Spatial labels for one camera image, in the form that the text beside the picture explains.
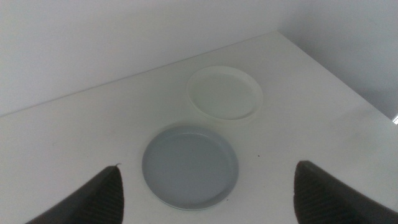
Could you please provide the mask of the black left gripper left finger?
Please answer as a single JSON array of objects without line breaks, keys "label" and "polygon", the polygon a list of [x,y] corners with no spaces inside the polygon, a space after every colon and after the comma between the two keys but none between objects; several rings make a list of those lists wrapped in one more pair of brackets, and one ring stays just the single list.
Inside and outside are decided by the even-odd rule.
[{"label": "black left gripper left finger", "polygon": [[124,218],[124,190],[118,166],[107,166],[61,202],[29,223],[115,223]]}]

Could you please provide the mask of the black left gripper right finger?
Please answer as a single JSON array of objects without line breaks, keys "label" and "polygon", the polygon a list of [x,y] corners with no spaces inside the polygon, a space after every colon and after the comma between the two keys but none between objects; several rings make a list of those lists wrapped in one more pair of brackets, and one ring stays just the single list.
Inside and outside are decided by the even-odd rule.
[{"label": "black left gripper right finger", "polygon": [[397,224],[397,212],[363,195],[310,161],[294,175],[294,211],[299,223]]}]

